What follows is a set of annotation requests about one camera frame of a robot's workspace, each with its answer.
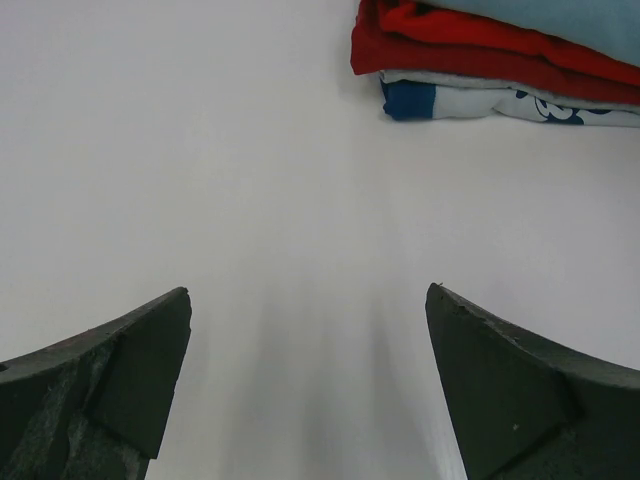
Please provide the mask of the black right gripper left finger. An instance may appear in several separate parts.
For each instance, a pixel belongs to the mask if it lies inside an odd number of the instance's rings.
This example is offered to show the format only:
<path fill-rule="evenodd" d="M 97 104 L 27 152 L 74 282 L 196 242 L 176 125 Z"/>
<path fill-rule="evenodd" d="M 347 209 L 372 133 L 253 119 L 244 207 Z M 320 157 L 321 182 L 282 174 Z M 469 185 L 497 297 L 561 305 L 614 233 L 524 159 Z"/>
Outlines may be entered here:
<path fill-rule="evenodd" d="M 178 287 L 2 362 L 2 478 L 144 478 L 159 454 L 191 315 Z"/>

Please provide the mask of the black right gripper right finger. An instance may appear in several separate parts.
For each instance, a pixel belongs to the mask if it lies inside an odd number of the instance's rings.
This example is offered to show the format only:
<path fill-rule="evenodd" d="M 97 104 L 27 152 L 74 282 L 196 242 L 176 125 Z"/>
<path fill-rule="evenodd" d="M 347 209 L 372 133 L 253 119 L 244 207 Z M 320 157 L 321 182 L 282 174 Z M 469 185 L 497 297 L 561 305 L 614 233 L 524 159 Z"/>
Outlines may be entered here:
<path fill-rule="evenodd" d="M 636 479 L 639 373 L 431 284 L 426 317 L 470 479 Z"/>

